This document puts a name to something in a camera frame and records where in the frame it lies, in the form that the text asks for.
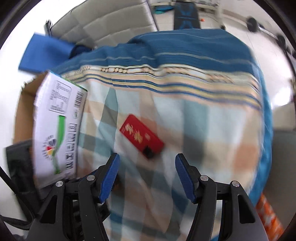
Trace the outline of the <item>red cigarette pack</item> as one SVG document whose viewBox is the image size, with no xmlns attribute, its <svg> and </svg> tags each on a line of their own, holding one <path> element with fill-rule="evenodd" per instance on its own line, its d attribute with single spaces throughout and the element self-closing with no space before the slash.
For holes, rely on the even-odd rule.
<svg viewBox="0 0 296 241">
<path fill-rule="evenodd" d="M 126 118 L 120 132 L 147 159 L 159 154 L 165 146 L 164 142 L 133 114 Z"/>
</svg>

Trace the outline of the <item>plaid checkered tablecloth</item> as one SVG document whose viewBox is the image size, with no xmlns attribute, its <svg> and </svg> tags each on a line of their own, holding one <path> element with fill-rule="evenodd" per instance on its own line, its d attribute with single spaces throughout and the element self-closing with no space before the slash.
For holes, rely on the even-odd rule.
<svg viewBox="0 0 296 241">
<path fill-rule="evenodd" d="M 271 168 L 272 113 L 251 49 L 221 29 L 158 31 L 80 54 L 52 71 L 88 91 L 78 176 L 121 159 L 107 204 L 110 240 L 185 240 L 195 205 L 175 156 L 214 181 L 238 181 L 253 204 Z M 147 159 L 120 132 L 133 114 L 165 144 Z"/>
</svg>

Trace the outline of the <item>open cardboard box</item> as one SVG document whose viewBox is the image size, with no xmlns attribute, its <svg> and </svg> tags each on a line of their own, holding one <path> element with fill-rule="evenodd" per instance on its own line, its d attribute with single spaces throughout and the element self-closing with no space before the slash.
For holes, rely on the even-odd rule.
<svg viewBox="0 0 296 241">
<path fill-rule="evenodd" d="M 79 129 L 87 90 L 47 71 L 22 89 L 14 143 L 32 140 L 33 178 L 41 189 L 76 177 Z"/>
</svg>

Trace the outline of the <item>orange white patterned cushion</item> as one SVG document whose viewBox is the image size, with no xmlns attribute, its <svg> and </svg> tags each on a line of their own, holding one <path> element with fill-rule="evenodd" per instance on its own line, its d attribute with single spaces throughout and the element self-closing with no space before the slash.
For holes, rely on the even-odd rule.
<svg viewBox="0 0 296 241">
<path fill-rule="evenodd" d="M 261 194 L 255 208 L 264 226 L 268 240 L 278 240 L 284 232 L 283 225 L 263 193 Z"/>
</svg>

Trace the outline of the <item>blue yoga mat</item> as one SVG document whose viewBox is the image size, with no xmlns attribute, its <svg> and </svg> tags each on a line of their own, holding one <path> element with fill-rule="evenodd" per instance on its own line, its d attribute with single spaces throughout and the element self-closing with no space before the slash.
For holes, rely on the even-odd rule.
<svg viewBox="0 0 296 241">
<path fill-rule="evenodd" d="M 18 69 L 29 73 L 50 70 L 70 57 L 75 44 L 54 37 L 34 34 L 22 56 Z"/>
</svg>

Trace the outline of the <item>right grey cushioned chair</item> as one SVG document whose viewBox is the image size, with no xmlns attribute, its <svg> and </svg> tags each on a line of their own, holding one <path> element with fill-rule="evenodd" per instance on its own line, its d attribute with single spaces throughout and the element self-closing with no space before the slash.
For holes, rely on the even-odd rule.
<svg viewBox="0 0 296 241">
<path fill-rule="evenodd" d="M 143 0 L 85 1 L 50 27 L 53 37 L 92 49 L 157 30 L 150 5 Z"/>
</svg>

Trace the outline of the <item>black blue exercise bench pad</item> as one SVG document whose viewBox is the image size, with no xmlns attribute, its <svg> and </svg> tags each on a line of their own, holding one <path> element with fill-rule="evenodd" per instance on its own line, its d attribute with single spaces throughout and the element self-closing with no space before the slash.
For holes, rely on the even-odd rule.
<svg viewBox="0 0 296 241">
<path fill-rule="evenodd" d="M 200 28 L 200 18 L 196 4 L 177 1 L 174 5 L 174 30 Z"/>
</svg>

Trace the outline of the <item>short barbell on floor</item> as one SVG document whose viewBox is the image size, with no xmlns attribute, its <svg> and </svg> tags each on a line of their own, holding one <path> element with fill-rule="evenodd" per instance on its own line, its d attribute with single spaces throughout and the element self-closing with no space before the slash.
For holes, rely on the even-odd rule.
<svg viewBox="0 0 296 241">
<path fill-rule="evenodd" d="M 273 39 L 275 39 L 276 43 L 281 49 L 287 48 L 287 43 L 285 40 L 285 37 L 281 34 L 273 34 L 272 32 L 265 29 L 265 27 L 260 24 L 255 18 L 248 17 L 246 19 L 246 25 L 250 32 L 257 33 L 257 32 L 263 32 L 269 36 L 271 36 Z"/>
</svg>

